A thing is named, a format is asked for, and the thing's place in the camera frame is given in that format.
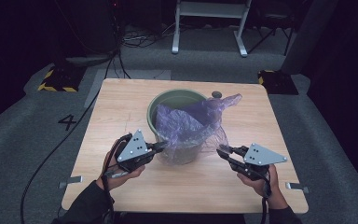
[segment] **table top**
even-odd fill
[[[285,187],[285,182],[298,183],[298,178],[263,86],[115,78],[103,82],[71,175],[83,176],[83,182],[68,185],[62,199],[64,209],[98,178],[106,152],[119,137],[141,129],[146,142],[156,142],[147,124],[146,111],[157,95],[171,89],[191,89],[207,97],[220,91],[223,98],[240,93],[240,102],[223,112],[222,127],[229,144],[248,147],[257,143],[285,156],[288,162],[276,164],[282,194],[295,213],[308,211],[304,193]],[[164,165],[155,157],[141,176],[111,190],[111,195],[116,201],[115,211],[221,214],[262,211],[261,197],[244,186],[217,153],[180,166]]]

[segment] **clear plastic bag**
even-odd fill
[[[228,145],[221,127],[223,111],[236,105],[242,96],[209,98],[181,109],[158,105],[156,130],[158,140],[166,141],[158,158],[168,165],[186,164],[200,155],[210,155],[221,145]]]

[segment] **dark background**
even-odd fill
[[[89,10],[98,10],[106,5],[105,1],[93,2],[99,5]],[[170,24],[174,15],[175,1],[162,2],[129,0],[127,5],[119,4],[112,10],[116,11],[119,24],[134,23],[158,34],[161,32],[158,26],[160,21]],[[28,3],[0,0],[0,114],[20,100],[24,95],[22,88],[32,74],[54,61],[46,47],[46,38],[42,36],[43,29],[35,26],[33,15],[38,12],[30,12]],[[79,4],[76,1],[59,1],[59,4],[67,19],[76,24],[76,32],[87,45],[99,50],[113,47],[112,42],[103,42],[101,38],[87,35],[111,37],[113,28],[107,17],[103,17],[106,13],[100,13],[102,18],[95,18],[92,23],[84,22],[77,13],[72,13],[86,8],[82,7],[82,4],[87,4],[86,1],[79,1]],[[41,1],[39,6],[50,18],[49,22],[54,27],[51,36],[63,56],[90,54],[78,42],[54,1]],[[358,172],[358,1],[338,1],[332,19],[302,74],[311,81],[309,97],[323,114]]]

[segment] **gray carpet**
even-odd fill
[[[246,30],[250,48],[260,36]],[[122,48],[125,69],[170,71],[171,80],[257,83],[257,72],[277,70],[284,61],[285,38],[278,32],[247,58],[238,52],[232,30],[187,30],[177,55],[171,54],[172,36],[146,48]],[[0,223],[20,223],[21,195],[34,170],[68,134],[60,119],[78,121],[95,92],[107,63],[88,68],[79,92],[37,91],[50,68],[34,74],[25,85],[26,96],[0,115]],[[115,68],[121,69],[115,58]],[[114,76],[114,67],[109,73]],[[304,223],[358,223],[358,174],[336,137],[309,99],[310,81],[292,76],[299,95],[270,95],[283,138],[300,182],[310,188],[310,207],[300,215]],[[55,151],[28,190],[24,206],[26,223],[49,223],[57,216],[63,189],[58,183],[72,172],[92,109],[75,131]],[[259,223],[260,214],[246,214],[247,223]]]

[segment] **black wire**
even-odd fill
[[[109,64],[106,67],[106,72],[105,72],[105,76],[104,78],[107,77],[107,72],[109,70],[109,65],[112,62],[113,58],[109,61]],[[94,98],[92,99],[91,103],[89,103],[89,106],[86,108],[86,110],[83,112],[83,114],[81,115],[80,119],[77,121],[77,123],[75,124],[74,128],[71,129],[71,131],[69,131],[69,133],[61,140],[61,142],[55,147],[53,148],[53,150],[51,150],[51,152],[46,156],[46,158],[42,161],[42,163],[39,164],[39,166],[37,167],[37,169],[34,171],[34,174],[32,175],[31,179],[28,181],[27,186],[24,189],[24,192],[22,193],[22,197],[21,197],[21,205],[20,205],[20,216],[21,216],[21,224],[24,224],[24,202],[25,202],[25,196],[27,194],[28,188],[30,188],[34,178],[36,177],[37,173],[39,173],[40,169],[43,167],[43,165],[46,163],[46,161],[51,157],[51,155],[65,142],[65,140],[72,134],[72,132],[76,129],[76,127],[79,125],[80,121],[86,116],[87,112],[89,111],[89,109],[91,108],[92,104],[94,103],[94,101],[97,99],[97,96],[100,93],[100,90],[98,90],[98,92],[95,94]]]
[[[59,216],[60,216],[61,209],[62,209],[62,205],[60,205],[60,207],[58,208],[58,211],[57,211],[57,217],[59,217]]]
[[[260,173],[256,172],[256,171],[253,171],[253,170],[249,170],[251,173],[255,174],[255,175],[258,175],[260,178],[262,178],[266,183],[265,183],[265,188],[264,188],[264,192],[265,192],[265,195],[263,196],[263,199],[261,201],[261,205],[263,207],[263,214],[262,214],[262,217],[261,217],[261,221],[260,221],[260,224],[265,224],[266,223],[266,216],[267,216],[267,198],[271,195],[271,185],[269,183],[269,180],[264,176],[264,175],[261,175]]]
[[[162,74],[164,74],[164,72],[165,72],[165,70],[162,70],[162,72],[161,72],[160,74],[158,74],[158,75],[156,75],[156,76],[153,76],[153,79],[156,79],[156,77],[161,76]]]
[[[134,37],[133,39],[136,39],[136,38],[138,38],[138,41],[139,41],[138,44],[124,42],[123,46],[128,47],[128,48],[146,48],[150,45],[155,44],[158,40],[163,39],[164,37],[157,38],[155,35],[146,35],[146,36],[140,35],[140,36]]]
[[[115,167],[115,166],[117,166],[117,167],[118,167],[118,165],[117,165],[117,164],[113,164],[113,165],[111,165],[111,166],[108,166],[107,168],[108,168],[108,169],[110,169],[110,168]]]
[[[115,55],[117,54],[117,49],[119,48],[119,46],[121,45],[121,42],[119,42],[119,38],[118,38],[118,34],[119,34],[119,30],[118,30],[118,26],[117,26],[117,20],[116,17],[113,15],[112,10],[109,10],[109,14],[111,15],[111,17],[114,19],[112,21],[112,18],[109,17],[109,19],[111,20],[112,26],[114,28],[114,36],[115,36],[115,40],[117,45],[112,49],[112,50],[108,50],[108,51],[98,51],[96,49],[92,49],[90,47],[88,47],[78,36],[78,34],[76,33],[74,26],[71,24],[71,22],[69,22],[68,18],[65,16],[64,12],[62,11],[62,8],[60,6],[60,4],[57,2],[57,0],[54,1],[58,10],[61,12],[63,18],[65,19],[66,23],[68,24],[69,28],[71,29],[72,33],[74,34],[75,38],[77,39],[77,41],[80,43],[80,45],[84,48],[89,50],[90,52],[93,53],[97,53],[97,54],[102,54],[105,55],[104,58],[102,59],[97,59],[97,60],[89,60],[86,62],[81,62],[81,63],[75,63],[75,62],[71,62],[68,61],[69,64],[73,65],[74,67],[90,67],[90,66],[95,66],[101,63],[105,63],[109,60],[111,60],[113,57],[115,57]],[[106,1],[107,4],[107,8],[110,8],[109,6],[109,0]]]
[[[265,224],[266,223],[266,216],[267,216],[267,204],[266,204],[267,198],[263,197],[263,199],[261,200],[261,204],[263,206],[263,215],[261,217],[261,221],[260,224]]]
[[[121,50],[118,51],[118,58],[120,60],[121,69],[123,69],[124,75],[127,76],[129,79],[131,79],[130,75],[126,72],[126,70],[124,68],[124,63],[123,63],[123,60],[121,59]]]
[[[120,76],[118,75],[118,73],[117,73],[117,71],[116,71],[115,63],[113,63],[113,69],[115,70],[115,74],[116,74],[117,78],[120,78]]]
[[[125,139],[126,135],[125,136],[122,136],[120,137],[116,142],[115,144],[113,145],[112,147],[112,150],[110,151],[109,153],[109,156],[106,160],[106,164],[104,165],[104,168],[103,168],[103,176],[102,176],[102,180],[103,180],[103,191],[105,193],[105,197],[107,199],[109,203],[109,216],[110,216],[110,219],[111,219],[111,222],[113,223],[114,222],[114,208],[113,208],[113,202],[112,202],[112,199],[111,199],[111,196],[110,196],[110,192],[109,192],[109,186],[108,186],[108,183],[107,183],[107,175],[105,174],[107,172],[107,170],[110,168],[110,167],[113,167],[113,166],[109,166],[109,162],[112,160],[112,157],[113,157],[113,154],[115,153],[115,150],[116,148],[118,148],[119,144],[121,144],[124,139]]]

